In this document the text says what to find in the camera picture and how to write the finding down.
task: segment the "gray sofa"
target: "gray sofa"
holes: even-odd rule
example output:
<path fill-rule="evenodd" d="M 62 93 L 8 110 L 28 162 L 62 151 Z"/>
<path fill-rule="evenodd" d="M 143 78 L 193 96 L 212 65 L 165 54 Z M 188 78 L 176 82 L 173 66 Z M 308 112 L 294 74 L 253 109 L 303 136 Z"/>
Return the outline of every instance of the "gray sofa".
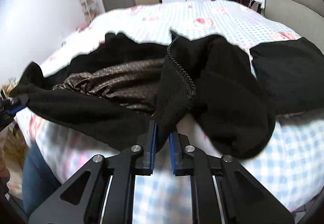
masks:
<path fill-rule="evenodd" d="M 293 29 L 324 54 L 323 0 L 266 0 L 261 14 Z"/>

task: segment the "black jacket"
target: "black jacket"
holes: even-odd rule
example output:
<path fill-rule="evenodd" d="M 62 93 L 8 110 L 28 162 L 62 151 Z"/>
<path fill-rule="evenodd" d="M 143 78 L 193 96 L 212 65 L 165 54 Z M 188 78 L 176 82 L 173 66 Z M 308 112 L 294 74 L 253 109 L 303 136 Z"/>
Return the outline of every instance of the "black jacket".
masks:
<path fill-rule="evenodd" d="M 11 96 L 29 95 L 37 115 L 75 129 L 122 150 L 148 131 L 150 119 L 159 125 L 157 150 L 176 124 L 191 112 L 213 145 L 237 158 L 257 155 L 270 139 L 275 116 L 267 94 L 251 74 L 248 55 L 224 37 L 211 35 L 189 41 L 172 33 L 168 47 L 137 44 L 124 34 L 108 33 L 105 43 L 88 55 L 44 78 L 32 63 Z M 150 115 L 110 100 L 69 90 L 52 90 L 73 73 L 96 72 L 121 63 L 165 58 Z"/>

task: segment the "person's leg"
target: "person's leg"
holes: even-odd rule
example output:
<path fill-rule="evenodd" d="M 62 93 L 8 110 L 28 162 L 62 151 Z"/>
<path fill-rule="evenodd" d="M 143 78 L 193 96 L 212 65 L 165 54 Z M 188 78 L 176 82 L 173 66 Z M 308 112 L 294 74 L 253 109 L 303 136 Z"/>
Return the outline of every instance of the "person's leg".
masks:
<path fill-rule="evenodd" d="M 34 144 L 27 153 L 22 178 L 22 200 L 27 217 L 60 186 Z"/>

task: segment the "bed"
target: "bed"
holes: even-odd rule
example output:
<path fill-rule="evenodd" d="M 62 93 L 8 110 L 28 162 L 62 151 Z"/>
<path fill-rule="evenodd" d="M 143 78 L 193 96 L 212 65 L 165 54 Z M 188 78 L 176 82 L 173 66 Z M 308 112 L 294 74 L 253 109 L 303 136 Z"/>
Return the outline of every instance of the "bed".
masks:
<path fill-rule="evenodd" d="M 136 42 L 171 42 L 173 29 L 188 39 L 221 34 L 228 42 L 249 49 L 262 42 L 299 39 L 287 26 L 270 21 L 238 3 L 187 2 L 136 6 L 98 16 L 82 32 L 68 36 L 64 45 L 42 65 L 49 76 L 79 54 L 95 50 L 106 32 L 124 32 Z M 63 183 L 95 154 L 105 157 L 116 150 L 82 133 L 46 121 L 29 109 L 16 121 L 30 146 L 35 141 L 58 180 Z M 207 154 L 220 157 L 192 116 L 178 124 L 178 132 Z M 273 135 L 255 158 L 241 161 L 291 212 L 316 196 L 324 185 L 324 109 L 292 117 L 277 117 Z M 133 223 L 191 223 L 189 177 L 174 177 L 168 143 L 157 153 L 152 176 L 136 178 Z"/>

